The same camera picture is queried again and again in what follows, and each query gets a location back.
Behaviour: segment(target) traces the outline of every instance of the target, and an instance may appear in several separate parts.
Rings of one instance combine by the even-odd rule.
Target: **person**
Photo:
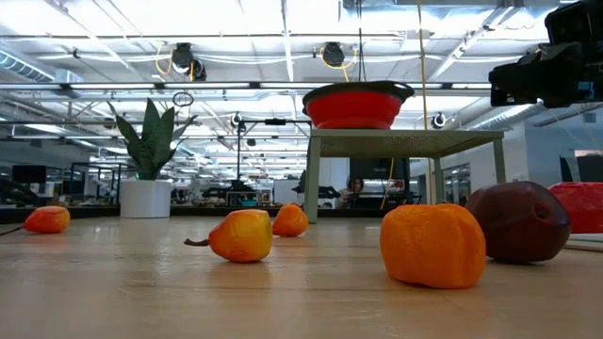
[[[348,186],[339,191],[341,197],[337,200],[339,208],[350,208],[349,199],[352,194],[360,193],[365,189],[365,181],[360,178],[348,179]]]

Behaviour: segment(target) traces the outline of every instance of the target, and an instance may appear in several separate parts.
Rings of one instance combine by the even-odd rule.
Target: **ceiling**
[[[360,46],[360,21],[356,10],[348,8],[349,3],[348,0],[146,0],[142,5],[134,0],[3,0],[0,51],[18,57],[58,82],[170,83],[188,81],[174,70],[163,72],[169,68],[167,58],[175,43],[190,42],[194,55],[207,70],[207,82],[343,82],[343,71],[326,67],[320,58],[325,43],[337,41],[346,55],[346,63],[350,62],[347,68],[350,81],[357,81],[359,63],[354,54]],[[514,62],[538,43],[547,41],[544,18],[560,1],[423,3],[425,74],[429,82],[484,84],[494,67]],[[419,21],[416,5],[412,4],[403,0],[364,1],[362,48],[368,81],[421,83]],[[524,6],[501,8],[497,6],[500,4]],[[489,24],[489,30],[482,29],[485,24]],[[65,71],[70,72],[70,78],[65,77]],[[31,80],[14,70],[0,68],[0,82]],[[202,137],[231,134],[229,120],[236,112],[246,120],[307,120],[302,114],[302,96],[307,91],[230,89],[227,92],[228,100],[224,101],[221,90],[193,91],[195,104],[190,109],[183,108],[179,114],[179,119],[200,116],[203,125],[193,126],[188,132],[197,138],[185,141],[183,149],[197,156],[193,165],[204,165],[206,172],[232,174],[220,164],[236,162],[235,143]],[[418,90],[417,96],[402,107],[393,128],[422,128],[420,93]],[[128,119],[141,120],[145,97],[155,95],[156,101],[171,105],[172,92],[160,96],[148,90],[96,90],[84,92],[77,99],[36,90],[0,90],[0,95],[7,105],[14,103],[15,98],[20,100],[20,105],[9,105],[15,109],[0,110],[0,117],[5,120],[101,121],[111,117],[105,99],[111,99],[119,112],[127,112]],[[473,104],[488,95],[489,90],[471,95],[428,92],[428,115],[443,112],[449,117],[462,117],[466,111],[477,109]],[[269,172],[271,177],[300,172],[305,166],[303,153],[298,158],[278,157],[291,155],[281,151],[303,152],[307,148],[304,132],[308,129],[307,124],[278,127],[258,124],[249,137],[280,135],[290,139],[258,139],[256,146],[244,146],[250,157],[244,166],[260,171],[257,167],[263,163],[254,157],[272,151],[273,169],[262,171]],[[17,133],[48,135],[24,126],[19,126]],[[99,125],[80,125],[61,133],[117,135],[115,130]],[[92,152],[98,146],[108,147],[105,141],[91,139],[88,143],[94,146],[80,146]],[[198,159],[206,156],[211,158],[210,162],[201,164]],[[189,165],[182,162],[176,167]]]

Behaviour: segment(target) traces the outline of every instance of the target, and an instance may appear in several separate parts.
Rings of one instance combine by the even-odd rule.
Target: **table surface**
[[[312,130],[322,157],[443,157],[502,139],[501,131]]]
[[[262,263],[227,263],[202,239],[221,218],[72,221],[0,237],[3,339],[601,338],[603,254],[489,262],[478,286],[391,280],[380,219],[320,219],[274,238]],[[0,226],[6,230],[13,225]]]

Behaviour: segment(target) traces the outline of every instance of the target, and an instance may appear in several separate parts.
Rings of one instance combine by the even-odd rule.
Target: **white pot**
[[[122,218],[169,218],[171,183],[124,180],[120,187]]]

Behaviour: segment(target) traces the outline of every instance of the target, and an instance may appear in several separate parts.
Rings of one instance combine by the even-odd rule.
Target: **table leg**
[[[502,139],[495,139],[492,141],[494,146],[494,164],[497,177],[497,184],[504,184],[507,182],[507,175],[505,173],[505,154],[502,148]]]
[[[433,173],[435,176],[435,203],[442,203],[444,201],[444,174],[440,158],[433,159]]]
[[[309,223],[318,221],[318,177],[320,173],[320,138],[311,137],[305,171],[303,210]]]

